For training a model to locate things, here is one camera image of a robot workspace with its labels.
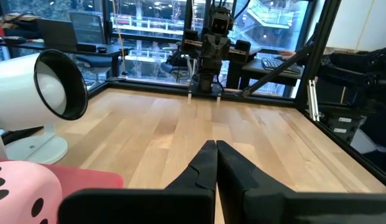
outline keyboard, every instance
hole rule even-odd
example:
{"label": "keyboard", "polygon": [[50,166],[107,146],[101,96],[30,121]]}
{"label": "keyboard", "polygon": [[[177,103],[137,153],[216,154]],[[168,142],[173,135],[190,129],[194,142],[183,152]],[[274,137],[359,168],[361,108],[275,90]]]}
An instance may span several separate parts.
{"label": "keyboard", "polygon": [[[262,65],[263,68],[266,70],[274,70],[278,66],[280,66],[283,63],[283,61],[279,59],[274,58],[262,58]],[[291,67],[287,68],[284,72],[286,73],[292,73],[292,74],[300,74],[300,70],[297,65],[292,65]]]}

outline pink object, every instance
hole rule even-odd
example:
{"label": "pink object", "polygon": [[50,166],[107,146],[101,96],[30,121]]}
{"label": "pink object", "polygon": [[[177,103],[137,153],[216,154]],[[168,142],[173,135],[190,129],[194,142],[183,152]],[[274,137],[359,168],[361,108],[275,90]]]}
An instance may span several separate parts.
{"label": "pink object", "polygon": [[0,162],[0,224],[56,224],[62,186],[48,168]]}
{"label": "pink object", "polygon": [[50,169],[57,176],[62,185],[63,197],[87,188],[120,189],[124,186],[122,177],[110,172],[56,165],[42,164],[42,166]]}

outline desk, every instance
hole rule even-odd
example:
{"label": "desk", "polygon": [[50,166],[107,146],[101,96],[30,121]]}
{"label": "desk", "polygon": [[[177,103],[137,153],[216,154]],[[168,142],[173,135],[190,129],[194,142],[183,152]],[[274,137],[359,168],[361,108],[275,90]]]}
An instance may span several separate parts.
{"label": "desk", "polygon": [[[112,88],[89,104],[83,119],[55,124],[69,145],[57,165],[114,172],[127,188],[163,189],[217,139],[295,191],[386,192],[293,108]],[[219,197],[215,206],[222,224]]]}
{"label": "desk", "polygon": [[33,49],[33,50],[46,50],[46,49],[56,49],[60,50],[65,53],[71,53],[71,54],[79,54],[79,55],[92,55],[92,56],[98,56],[98,57],[112,57],[112,63],[111,63],[111,71],[116,76],[119,75],[119,64],[118,64],[118,57],[121,53],[121,46],[119,45],[106,45],[106,44],[95,44],[97,47],[106,47],[107,52],[106,53],[98,53],[98,52],[85,52],[77,50],[76,47],[47,47],[44,43],[36,43],[36,42],[27,42],[24,44],[7,44],[5,42],[0,42],[0,46],[4,47],[15,47],[20,49]]}
{"label": "desk", "polygon": [[[283,72],[278,77],[274,78],[274,82],[288,86],[295,86],[296,81],[301,78],[304,69],[303,67],[298,68],[300,70],[300,74]],[[261,58],[253,59],[241,68],[241,81],[239,89],[243,90],[245,87],[247,87],[251,78],[259,80],[270,72],[271,70],[266,70],[263,67]]]}

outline white fan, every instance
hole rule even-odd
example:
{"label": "white fan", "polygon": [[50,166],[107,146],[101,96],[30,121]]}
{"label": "white fan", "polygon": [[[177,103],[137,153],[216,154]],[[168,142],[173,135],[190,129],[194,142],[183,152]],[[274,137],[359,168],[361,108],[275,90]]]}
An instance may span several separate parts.
{"label": "white fan", "polygon": [[53,164],[68,150],[53,124],[76,120],[88,107],[88,91],[77,66],[57,50],[0,62],[0,129],[44,126],[44,133],[6,146],[0,157]]}

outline pink toy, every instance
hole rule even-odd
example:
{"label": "pink toy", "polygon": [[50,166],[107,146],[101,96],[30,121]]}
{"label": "pink toy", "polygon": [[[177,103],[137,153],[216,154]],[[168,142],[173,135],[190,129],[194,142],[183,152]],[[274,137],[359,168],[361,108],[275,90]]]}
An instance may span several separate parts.
{"label": "pink toy", "polygon": [[0,224],[56,224],[62,199],[60,182],[46,167],[0,162]]}

